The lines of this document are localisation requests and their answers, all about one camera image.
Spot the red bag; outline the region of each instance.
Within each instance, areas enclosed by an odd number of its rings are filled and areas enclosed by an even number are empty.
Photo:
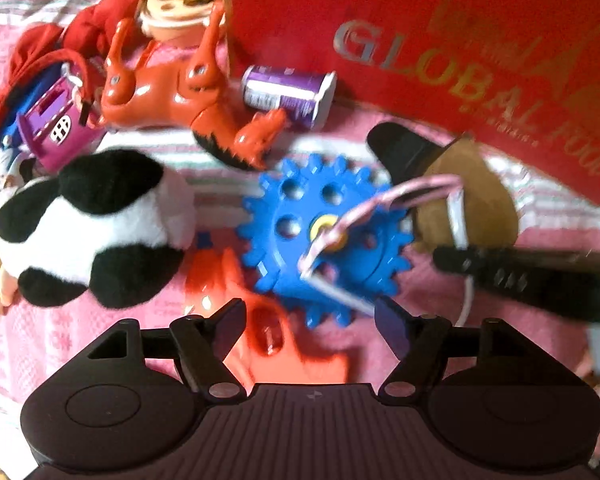
[[[232,75],[338,73],[338,96],[471,132],[600,204],[600,0],[227,0]]]

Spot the orange toy horse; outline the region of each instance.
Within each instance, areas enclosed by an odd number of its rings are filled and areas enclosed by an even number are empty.
[[[223,15],[222,1],[215,2],[200,46],[189,59],[149,67],[143,56],[135,69],[122,61],[125,38],[135,26],[134,20],[122,20],[106,60],[102,117],[122,127],[191,128],[200,146],[221,162],[244,170],[264,170],[262,157],[285,126],[286,113],[277,108],[238,126],[227,102],[226,77],[216,61]]]
[[[344,354],[303,356],[286,311],[268,296],[247,289],[238,257],[230,248],[193,253],[186,281],[186,314],[209,317],[232,298],[247,305],[247,327],[224,360],[250,392],[255,383],[341,384],[349,368]]]

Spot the pink toy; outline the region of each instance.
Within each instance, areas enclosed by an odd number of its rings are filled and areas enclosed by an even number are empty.
[[[16,117],[22,140],[49,173],[92,151],[106,133],[97,126],[99,116],[95,111],[85,126],[80,125],[82,105],[78,86],[70,81],[74,77],[61,77],[25,115]],[[100,78],[102,84],[96,86],[104,85],[104,78]]]

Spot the striped cloth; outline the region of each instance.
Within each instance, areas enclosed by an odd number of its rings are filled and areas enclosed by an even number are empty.
[[[99,0],[0,0],[0,85],[6,76],[11,46],[27,27],[39,22],[66,25],[85,6]],[[302,161],[309,153],[325,158],[344,154],[355,164],[376,163],[364,143],[366,133],[387,114],[335,105],[325,129],[306,135],[285,132],[272,157]],[[448,136],[403,121],[437,142]],[[102,147],[135,146],[185,173],[196,187],[200,228],[213,229],[216,243],[234,243],[232,228],[244,220],[240,197],[257,192],[253,175],[222,167],[196,146],[185,130],[145,130],[109,134]],[[521,218],[520,244],[525,246],[600,250],[600,208],[590,206],[559,184],[493,152],[485,157],[515,198]],[[414,314],[436,312],[450,319],[459,314],[462,282],[442,276],[428,256],[407,249],[414,268],[399,277],[398,300]],[[22,402],[42,381],[116,320],[139,319],[142,327],[167,326],[183,313],[184,274],[179,273],[151,302],[124,312],[108,312],[89,293],[60,309],[33,308],[20,301],[0,319],[0,398]],[[573,366],[582,355],[584,331],[537,310],[478,293],[470,324],[499,316],[517,327],[549,353]],[[376,332],[372,320],[357,319],[346,329],[328,320],[313,333],[292,315],[304,348],[344,350],[356,359],[352,380],[377,387],[395,365],[395,358]],[[165,364],[154,363],[173,372]]]

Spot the blue gear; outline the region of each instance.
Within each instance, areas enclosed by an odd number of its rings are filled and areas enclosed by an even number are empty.
[[[242,201],[253,219],[240,225],[237,233],[251,241],[251,249],[242,256],[242,262],[260,273],[255,289],[260,293],[274,292],[289,309],[304,308],[309,328],[317,326],[328,314],[334,314],[341,326],[350,323],[350,309],[301,280],[297,264],[310,244],[310,230],[317,219],[324,215],[340,217],[389,188],[374,186],[370,177],[369,168],[361,168],[357,173],[348,170],[342,156],[329,166],[314,153],[304,168],[284,159],[280,179],[261,174],[264,195]],[[411,268],[400,256],[400,249],[413,242],[413,235],[400,229],[405,214],[406,209],[376,210],[364,225],[349,229],[343,248],[324,252],[317,265],[330,266],[336,273],[335,283],[357,296],[394,296],[398,289],[393,275]]]

